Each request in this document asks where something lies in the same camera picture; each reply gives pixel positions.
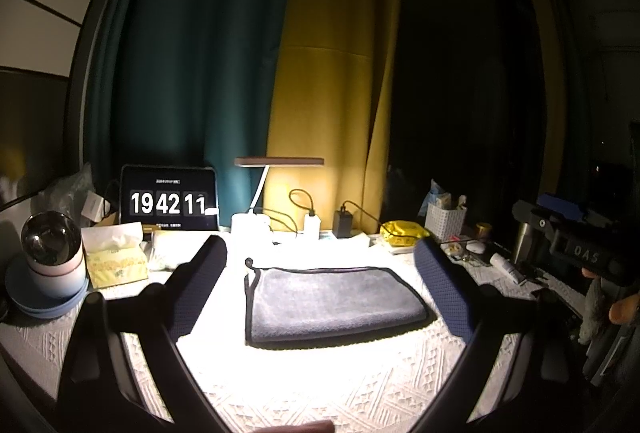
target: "white basket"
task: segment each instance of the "white basket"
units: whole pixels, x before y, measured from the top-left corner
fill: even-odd
[[[437,239],[449,239],[451,236],[460,234],[462,224],[465,223],[465,216],[466,208],[446,210],[429,204],[424,226]]]

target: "yellow bag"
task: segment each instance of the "yellow bag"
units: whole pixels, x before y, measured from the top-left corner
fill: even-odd
[[[380,227],[380,235],[393,247],[411,247],[429,232],[419,223],[408,220],[391,220]]]

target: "white textured tablecloth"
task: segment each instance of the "white textured tablecloth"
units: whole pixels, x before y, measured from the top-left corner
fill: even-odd
[[[322,245],[313,253],[297,246],[278,246],[273,256],[254,259],[255,267],[390,267],[435,309],[413,266],[411,254],[392,256],[381,246],[343,250]],[[516,286],[493,267],[469,267],[478,283],[491,283],[504,295],[530,297],[532,283]],[[343,347],[312,350],[260,350],[244,344],[244,275],[233,259],[224,270],[193,332],[178,349],[203,392],[223,419],[238,432],[283,423],[332,419],[339,432],[407,431],[446,380],[463,342],[441,318],[427,327]],[[150,280],[104,289],[107,298],[133,295],[168,273]],[[548,277],[548,284],[578,311],[583,297]],[[63,355],[78,308],[58,320],[36,325],[0,325],[0,344],[25,374],[55,399]],[[516,336],[504,338],[500,354],[472,416],[488,413],[508,369]],[[149,409],[170,418],[136,336],[126,344],[138,384]]]

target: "blue bowl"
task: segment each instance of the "blue bowl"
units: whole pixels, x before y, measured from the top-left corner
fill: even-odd
[[[53,319],[72,310],[86,294],[89,279],[85,278],[80,290],[70,298],[56,299],[44,295],[33,283],[29,266],[21,255],[14,256],[4,275],[4,286],[17,307],[28,316],[39,319]]]

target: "gray microfiber towel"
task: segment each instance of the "gray microfiber towel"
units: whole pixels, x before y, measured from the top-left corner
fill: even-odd
[[[261,347],[319,347],[387,337],[425,326],[434,313],[395,272],[256,269],[245,279],[246,341]]]

